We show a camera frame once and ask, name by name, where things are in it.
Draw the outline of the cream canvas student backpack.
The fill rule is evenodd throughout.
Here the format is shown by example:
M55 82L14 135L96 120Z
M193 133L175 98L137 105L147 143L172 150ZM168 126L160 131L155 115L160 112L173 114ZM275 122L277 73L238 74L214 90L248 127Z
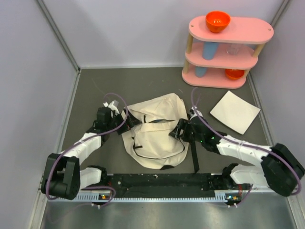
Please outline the cream canvas student backpack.
M139 121L122 134L126 152L141 166L164 170L182 163L189 144L170 132L187 119L184 101L175 93L128 106L129 118Z

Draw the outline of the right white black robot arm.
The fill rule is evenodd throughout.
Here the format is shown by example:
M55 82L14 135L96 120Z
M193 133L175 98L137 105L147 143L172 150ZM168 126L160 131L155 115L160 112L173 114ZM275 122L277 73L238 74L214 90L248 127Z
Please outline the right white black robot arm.
M249 166L230 165L223 170L222 182L229 189L238 184L254 184L287 197L305 175L304 167L285 145L260 146L238 140L213 130L201 116L180 119L169 136L188 143L197 141L207 151L249 163Z

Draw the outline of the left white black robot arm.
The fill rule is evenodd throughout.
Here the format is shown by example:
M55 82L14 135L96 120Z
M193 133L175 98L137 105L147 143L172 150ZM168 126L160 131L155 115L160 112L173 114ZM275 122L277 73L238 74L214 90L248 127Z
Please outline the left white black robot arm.
M106 188L108 176L105 168L89 166L82 170L80 166L91 153L103 146L110 133L121 135L138 124L141 121L127 109L118 113L114 108L100 107L96 120L80 140L63 152L47 157L41 192L49 200L73 200L82 189Z

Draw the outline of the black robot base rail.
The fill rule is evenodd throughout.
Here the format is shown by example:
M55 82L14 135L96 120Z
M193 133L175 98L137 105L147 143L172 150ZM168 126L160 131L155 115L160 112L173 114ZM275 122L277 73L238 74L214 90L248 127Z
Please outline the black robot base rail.
M113 174L102 185L116 190L117 198L209 198L228 187L220 175L211 174Z

